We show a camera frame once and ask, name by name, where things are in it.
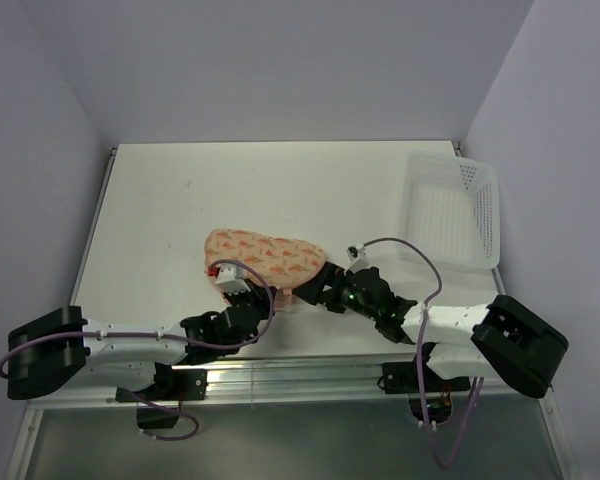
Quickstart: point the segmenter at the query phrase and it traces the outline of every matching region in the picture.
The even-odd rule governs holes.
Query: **white table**
[[[304,239],[347,265],[346,247],[399,235],[406,159],[414,150],[453,154],[451,142],[312,142],[122,145],[118,149],[75,304],[106,323],[165,325],[223,301],[203,274],[214,228]],[[422,300],[435,288],[424,264],[394,245],[368,249],[394,292]],[[437,303],[486,303],[491,272],[442,270]],[[412,352],[353,313],[302,302],[276,316],[245,358]]]

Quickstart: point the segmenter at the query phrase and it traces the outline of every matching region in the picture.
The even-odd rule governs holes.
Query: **white plastic basket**
[[[402,204],[402,238],[436,263],[472,270],[498,265],[500,201],[496,172],[489,165],[413,153]]]

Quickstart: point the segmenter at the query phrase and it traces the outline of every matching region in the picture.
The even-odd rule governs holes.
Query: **wall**
[[[21,0],[112,143],[464,138],[532,0]]]
[[[558,400],[600,478],[600,0],[536,0],[465,155],[499,172],[508,290],[571,341]]]
[[[66,303],[106,151],[15,0],[0,0],[0,357],[7,333]],[[23,403],[0,380],[0,478]]]

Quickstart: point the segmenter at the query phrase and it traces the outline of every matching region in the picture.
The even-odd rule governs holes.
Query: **metal frame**
[[[104,201],[107,185],[115,163],[117,149],[113,148],[100,191],[96,212],[91,224],[87,245],[82,257],[71,303],[76,300],[80,281],[89,256],[89,250]],[[493,276],[499,293],[505,288],[498,269]],[[380,399],[385,395],[375,382],[381,375],[381,364],[389,361],[405,361],[414,352],[401,355],[372,355],[322,358],[296,358],[276,360],[218,361],[205,365],[208,371],[206,398],[196,405],[280,403],[331,400]],[[501,381],[485,381],[484,395],[500,395],[512,390]],[[26,476],[33,454],[43,412],[46,409],[74,408],[135,408],[135,403],[117,403],[115,389],[90,389],[86,391],[57,392],[53,395],[29,401],[16,446],[11,458],[7,479],[20,480]],[[558,412],[553,389],[540,400],[549,440],[556,455],[560,473],[565,479],[582,478],[571,443]],[[174,406],[175,402],[161,402]]]

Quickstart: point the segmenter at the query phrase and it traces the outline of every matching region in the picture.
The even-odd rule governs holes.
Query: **orange patterned fabric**
[[[291,289],[308,282],[320,271],[327,255],[320,247],[303,240],[275,238],[245,230],[217,229],[204,244],[205,271],[223,258],[239,260],[280,290],[276,306],[291,301]],[[254,283],[258,283],[247,273]]]

